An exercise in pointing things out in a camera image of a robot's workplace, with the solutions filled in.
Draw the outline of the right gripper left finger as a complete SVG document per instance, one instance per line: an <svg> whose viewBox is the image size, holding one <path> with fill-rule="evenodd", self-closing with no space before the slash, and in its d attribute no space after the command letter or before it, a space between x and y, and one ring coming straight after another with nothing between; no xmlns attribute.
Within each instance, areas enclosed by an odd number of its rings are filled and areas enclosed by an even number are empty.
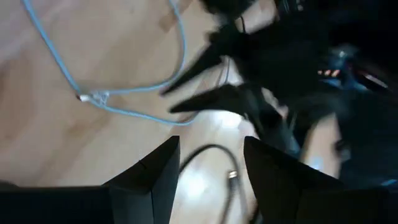
<svg viewBox="0 0 398 224"><path fill-rule="evenodd" d="M172 136L103 185L18 187L0 180L0 224L169 224L180 165Z"/></svg>

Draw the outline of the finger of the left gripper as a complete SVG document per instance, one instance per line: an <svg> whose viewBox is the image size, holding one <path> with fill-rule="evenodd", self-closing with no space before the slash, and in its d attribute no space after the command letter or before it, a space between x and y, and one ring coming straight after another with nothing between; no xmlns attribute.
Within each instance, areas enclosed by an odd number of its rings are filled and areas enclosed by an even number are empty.
<svg viewBox="0 0 398 224"><path fill-rule="evenodd" d="M173 105L171 113L196 112L203 110L223 110L245 114L258 109L261 87L244 83L238 86L225 84L194 95Z"/></svg>
<svg viewBox="0 0 398 224"><path fill-rule="evenodd" d="M221 43L211 43L199 57L188 66L183 73L172 82L162 93L171 93L194 78L199 76L205 70L219 65L221 61L221 55L224 50L224 45Z"/></svg>

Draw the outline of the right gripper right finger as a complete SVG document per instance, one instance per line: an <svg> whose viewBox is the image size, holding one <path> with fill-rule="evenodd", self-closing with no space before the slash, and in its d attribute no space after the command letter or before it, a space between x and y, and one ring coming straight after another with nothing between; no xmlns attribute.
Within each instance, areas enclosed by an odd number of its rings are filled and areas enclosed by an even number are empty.
<svg viewBox="0 0 398 224"><path fill-rule="evenodd" d="M256 139L244 139L264 224L398 224L398 189L351 188Z"/></svg>

